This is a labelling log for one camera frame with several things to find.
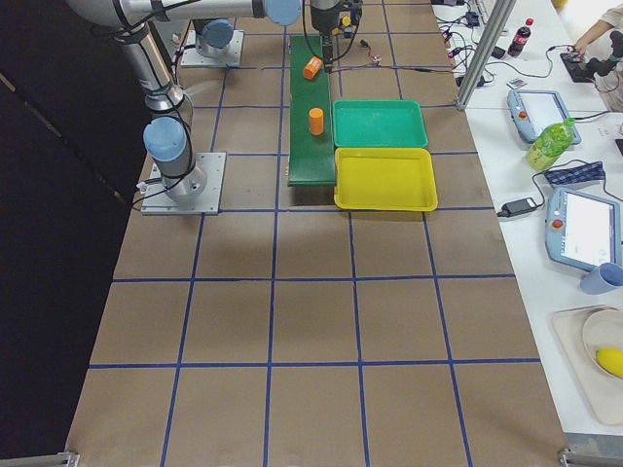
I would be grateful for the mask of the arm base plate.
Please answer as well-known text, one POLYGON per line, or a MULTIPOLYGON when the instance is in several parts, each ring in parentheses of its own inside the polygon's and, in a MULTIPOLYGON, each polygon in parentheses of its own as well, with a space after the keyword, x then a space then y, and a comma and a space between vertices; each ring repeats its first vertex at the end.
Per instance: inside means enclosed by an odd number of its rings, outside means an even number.
POLYGON ((143 215, 217 215, 220 207, 227 154, 194 153, 195 167, 181 181, 166 179, 152 164, 145 193, 143 215))
POLYGON ((233 38, 224 48, 207 44, 202 36, 191 30, 187 36, 180 59, 182 67, 191 68, 238 68, 240 67, 244 32, 235 30, 233 38))

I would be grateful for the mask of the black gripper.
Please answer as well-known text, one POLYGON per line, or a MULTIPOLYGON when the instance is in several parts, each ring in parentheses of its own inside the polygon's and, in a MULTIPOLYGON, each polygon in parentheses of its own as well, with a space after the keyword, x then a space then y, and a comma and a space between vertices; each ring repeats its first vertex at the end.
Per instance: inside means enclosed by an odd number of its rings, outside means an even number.
POLYGON ((321 40, 321 57, 324 63, 332 63, 334 61, 334 30, 335 26, 321 28, 318 30, 321 40))

